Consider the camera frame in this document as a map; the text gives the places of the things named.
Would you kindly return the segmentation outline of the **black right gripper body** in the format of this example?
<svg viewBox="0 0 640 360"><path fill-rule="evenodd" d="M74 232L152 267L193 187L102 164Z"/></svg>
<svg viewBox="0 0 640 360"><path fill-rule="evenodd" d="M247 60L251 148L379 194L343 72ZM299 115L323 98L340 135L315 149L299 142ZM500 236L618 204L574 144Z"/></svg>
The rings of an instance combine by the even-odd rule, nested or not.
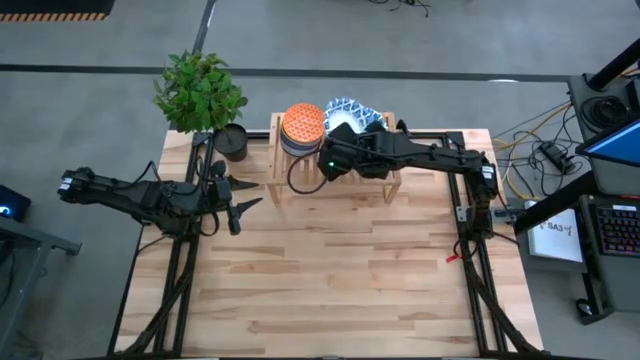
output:
<svg viewBox="0 0 640 360"><path fill-rule="evenodd" d="M354 170L363 178L386 179L390 172L401 169L396 155L399 136L389 131L356 134Z"/></svg>

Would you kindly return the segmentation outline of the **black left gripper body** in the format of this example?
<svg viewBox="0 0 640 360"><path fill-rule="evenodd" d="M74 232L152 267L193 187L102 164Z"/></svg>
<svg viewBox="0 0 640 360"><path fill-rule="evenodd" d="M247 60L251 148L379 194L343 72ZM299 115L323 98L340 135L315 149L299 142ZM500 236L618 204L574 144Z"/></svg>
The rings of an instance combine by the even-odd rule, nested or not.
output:
<svg viewBox="0 0 640 360"><path fill-rule="evenodd" d="M219 230L218 212L225 211L228 218L228 228L231 235L238 235L241 231L240 209L232 203L232 186L224 175L216 175L209 187L210 210L214 219L215 230Z"/></svg>

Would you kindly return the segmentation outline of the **blue leaf pattern paper bowl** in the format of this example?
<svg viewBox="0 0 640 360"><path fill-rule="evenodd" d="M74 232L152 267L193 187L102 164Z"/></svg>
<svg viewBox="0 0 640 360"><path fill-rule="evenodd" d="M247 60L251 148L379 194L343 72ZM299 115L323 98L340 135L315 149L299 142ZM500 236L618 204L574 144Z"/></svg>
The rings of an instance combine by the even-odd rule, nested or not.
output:
<svg viewBox="0 0 640 360"><path fill-rule="evenodd" d="M373 123L388 129L388 123L380 112L348 97L329 101L325 106L324 117L326 134L343 123L349 125L355 133L363 133Z"/></svg>

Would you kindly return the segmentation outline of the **teal star pattern bowl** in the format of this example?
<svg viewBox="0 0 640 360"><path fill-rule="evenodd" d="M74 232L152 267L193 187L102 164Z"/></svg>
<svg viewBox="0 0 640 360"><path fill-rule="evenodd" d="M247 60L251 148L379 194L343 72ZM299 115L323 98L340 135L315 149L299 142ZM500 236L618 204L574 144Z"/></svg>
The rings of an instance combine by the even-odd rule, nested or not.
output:
<svg viewBox="0 0 640 360"><path fill-rule="evenodd" d="M324 112L310 103L297 103L282 116L281 130L295 145L318 145L324 138Z"/></svg>

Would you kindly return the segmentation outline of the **wooden slatted shelf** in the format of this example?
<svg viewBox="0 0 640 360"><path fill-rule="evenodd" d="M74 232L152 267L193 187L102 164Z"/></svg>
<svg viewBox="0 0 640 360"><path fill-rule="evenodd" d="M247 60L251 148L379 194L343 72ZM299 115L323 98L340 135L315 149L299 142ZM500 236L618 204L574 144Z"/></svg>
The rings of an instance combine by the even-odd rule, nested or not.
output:
<svg viewBox="0 0 640 360"><path fill-rule="evenodd" d="M280 204L285 197L296 195L287 182L290 168L292 168L291 183L300 191L313 190L324 180L323 174L317 167L317 154L305 157L295 167L292 166L295 158L281 148L280 131L283 115L283 113L272 113L269 127L266 188L275 204ZM366 179L357 172L350 171L333 182L326 182L322 188L313 193L313 196L381 197L384 203L389 204L394 200L401 184L402 177L399 171L390 172L386 179Z"/></svg>

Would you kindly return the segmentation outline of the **black plant pot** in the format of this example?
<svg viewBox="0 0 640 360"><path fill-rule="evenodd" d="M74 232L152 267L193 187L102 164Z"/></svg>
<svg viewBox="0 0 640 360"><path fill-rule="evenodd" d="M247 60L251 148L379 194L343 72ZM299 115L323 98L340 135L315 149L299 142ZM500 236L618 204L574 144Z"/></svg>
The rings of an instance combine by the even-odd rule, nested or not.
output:
<svg viewBox="0 0 640 360"><path fill-rule="evenodd" d="M217 130L213 143L215 150L231 162L240 162L248 154L248 133L238 124L230 123Z"/></svg>

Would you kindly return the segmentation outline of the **green leafy plant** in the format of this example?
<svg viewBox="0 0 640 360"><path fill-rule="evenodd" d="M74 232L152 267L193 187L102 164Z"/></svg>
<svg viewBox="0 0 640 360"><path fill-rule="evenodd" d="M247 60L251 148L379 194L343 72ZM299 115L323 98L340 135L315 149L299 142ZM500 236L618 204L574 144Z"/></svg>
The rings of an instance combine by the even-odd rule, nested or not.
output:
<svg viewBox="0 0 640 360"><path fill-rule="evenodd" d="M241 118L248 104L228 64L215 53L170 54L153 82L152 103L182 133L219 131Z"/></svg>

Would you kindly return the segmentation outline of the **black power adapter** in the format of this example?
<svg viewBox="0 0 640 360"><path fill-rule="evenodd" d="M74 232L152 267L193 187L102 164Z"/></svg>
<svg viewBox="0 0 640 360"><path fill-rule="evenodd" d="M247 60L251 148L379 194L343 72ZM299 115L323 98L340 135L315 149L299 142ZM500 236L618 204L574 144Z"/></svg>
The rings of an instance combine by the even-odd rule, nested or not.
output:
<svg viewBox="0 0 640 360"><path fill-rule="evenodd" d="M571 165L566 154L553 142L543 142L538 149L561 173Z"/></svg>

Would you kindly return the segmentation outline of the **white paper sheet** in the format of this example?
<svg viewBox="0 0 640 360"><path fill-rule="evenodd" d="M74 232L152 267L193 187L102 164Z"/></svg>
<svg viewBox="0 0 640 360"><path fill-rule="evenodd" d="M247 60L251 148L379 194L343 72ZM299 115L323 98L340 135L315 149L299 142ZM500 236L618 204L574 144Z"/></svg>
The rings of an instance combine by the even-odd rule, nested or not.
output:
<svg viewBox="0 0 640 360"><path fill-rule="evenodd" d="M530 228L529 253L533 256L582 263L580 238L573 209L567 209Z"/></svg>

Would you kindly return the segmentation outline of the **black device with blue light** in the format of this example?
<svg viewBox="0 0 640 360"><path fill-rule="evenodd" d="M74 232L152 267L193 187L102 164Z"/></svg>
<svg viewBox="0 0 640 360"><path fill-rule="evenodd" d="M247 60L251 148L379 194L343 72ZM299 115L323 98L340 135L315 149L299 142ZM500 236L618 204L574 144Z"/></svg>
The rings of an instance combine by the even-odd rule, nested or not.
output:
<svg viewBox="0 0 640 360"><path fill-rule="evenodd" d="M30 198L0 185L0 217L22 222L30 205Z"/></svg>

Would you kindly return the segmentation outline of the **grey side table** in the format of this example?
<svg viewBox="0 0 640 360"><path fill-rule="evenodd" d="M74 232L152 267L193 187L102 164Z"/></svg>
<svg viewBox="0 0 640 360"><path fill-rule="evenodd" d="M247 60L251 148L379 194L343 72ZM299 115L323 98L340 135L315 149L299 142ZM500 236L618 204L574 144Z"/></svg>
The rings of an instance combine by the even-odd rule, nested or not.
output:
<svg viewBox="0 0 640 360"><path fill-rule="evenodd" d="M6 252L9 264L6 279L10 284L0 286L0 360L9 360L19 323L49 253L59 249L67 255L77 256L82 244L2 217L0 241L9 243L10 248Z"/></svg>

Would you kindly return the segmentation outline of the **black backlit keyboard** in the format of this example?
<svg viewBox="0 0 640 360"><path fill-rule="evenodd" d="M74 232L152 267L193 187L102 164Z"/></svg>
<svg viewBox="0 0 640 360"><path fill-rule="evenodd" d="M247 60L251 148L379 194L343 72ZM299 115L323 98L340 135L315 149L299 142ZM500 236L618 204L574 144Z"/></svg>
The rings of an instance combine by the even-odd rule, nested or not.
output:
<svg viewBox="0 0 640 360"><path fill-rule="evenodd" d="M602 254L640 258L640 207L596 204L594 217Z"/></svg>

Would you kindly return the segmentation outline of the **black yellow striped mat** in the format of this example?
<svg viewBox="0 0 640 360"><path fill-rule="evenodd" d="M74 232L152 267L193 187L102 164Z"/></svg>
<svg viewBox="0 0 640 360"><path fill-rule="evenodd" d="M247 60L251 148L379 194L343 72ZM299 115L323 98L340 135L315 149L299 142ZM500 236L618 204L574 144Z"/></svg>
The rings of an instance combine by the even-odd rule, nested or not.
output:
<svg viewBox="0 0 640 360"><path fill-rule="evenodd" d="M102 21L116 0L0 0L0 23Z"/></svg>

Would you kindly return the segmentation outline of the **black equipment cart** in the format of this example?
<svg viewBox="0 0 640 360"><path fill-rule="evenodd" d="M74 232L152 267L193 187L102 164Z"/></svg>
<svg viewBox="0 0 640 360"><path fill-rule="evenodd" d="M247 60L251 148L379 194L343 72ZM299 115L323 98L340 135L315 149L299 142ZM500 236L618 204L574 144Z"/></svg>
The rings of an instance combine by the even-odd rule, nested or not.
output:
<svg viewBox="0 0 640 360"><path fill-rule="evenodd" d="M640 37L598 72L571 76L567 84L582 143L640 118ZM640 207L640 167L583 157L590 170L527 209L515 230L524 233L567 209L575 211L586 267L586 296L575 305L580 321L589 325L614 312L640 313L640 258L602 254L594 222L596 204Z"/></svg>

